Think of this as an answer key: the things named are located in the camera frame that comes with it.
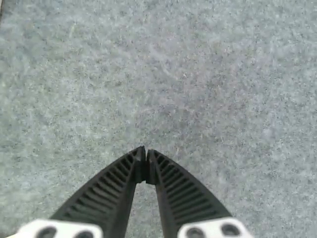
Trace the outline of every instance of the screw hole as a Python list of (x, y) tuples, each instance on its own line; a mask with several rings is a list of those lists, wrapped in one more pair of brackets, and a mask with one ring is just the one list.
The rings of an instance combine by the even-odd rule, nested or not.
[(239, 229), (231, 224), (223, 225), (221, 230), (225, 236), (238, 236), (240, 234)]
[(81, 232), (75, 238), (94, 238), (94, 235), (91, 232)]
[(46, 227), (40, 230), (36, 238), (53, 238), (56, 234), (55, 227)]
[(190, 228), (186, 232), (187, 238), (205, 238), (204, 232), (199, 228)]

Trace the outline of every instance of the floor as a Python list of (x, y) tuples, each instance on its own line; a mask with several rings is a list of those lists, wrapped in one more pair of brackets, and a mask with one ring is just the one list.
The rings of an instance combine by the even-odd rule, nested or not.
[[(313, 0), (5, 0), (1, 236), (145, 145), (256, 237), (315, 237), (316, 18)], [(162, 237), (145, 184), (126, 237)]]

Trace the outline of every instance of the ridged rubber pad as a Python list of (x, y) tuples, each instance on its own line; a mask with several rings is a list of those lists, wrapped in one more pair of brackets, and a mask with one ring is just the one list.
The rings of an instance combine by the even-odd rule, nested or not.
[(124, 237), (136, 184), (145, 180), (145, 149), (139, 147), (107, 166), (70, 199), (51, 219), (92, 223), (104, 237)]
[(195, 177), (156, 150), (149, 150), (148, 183), (155, 184), (165, 238), (177, 237), (186, 223), (231, 217), (222, 203)]

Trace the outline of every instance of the white mounting plate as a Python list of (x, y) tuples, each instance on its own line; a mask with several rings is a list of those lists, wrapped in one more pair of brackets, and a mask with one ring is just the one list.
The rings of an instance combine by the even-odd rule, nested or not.
[[(238, 229), (238, 235), (225, 235), (222, 227), (225, 225), (232, 225)], [(189, 223), (183, 225), (177, 234), (177, 238), (188, 238), (187, 232), (191, 228), (196, 228), (204, 233), (204, 238), (253, 238), (245, 226), (237, 219), (232, 217), (207, 220), (197, 223)]]
[(74, 238), (81, 232), (90, 232), (93, 238), (103, 238), (101, 228), (93, 224), (40, 219), (22, 226), (14, 238), (36, 238), (45, 228), (56, 229), (54, 238)]

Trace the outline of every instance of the carpet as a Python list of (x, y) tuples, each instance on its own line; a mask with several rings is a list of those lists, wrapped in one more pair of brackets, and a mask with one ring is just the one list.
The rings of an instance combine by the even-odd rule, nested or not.
[[(317, 3), (5, 0), (0, 231), (144, 145), (256, 237), (315, 237)], [(138, 186), (126, 237), (162, 237)]]

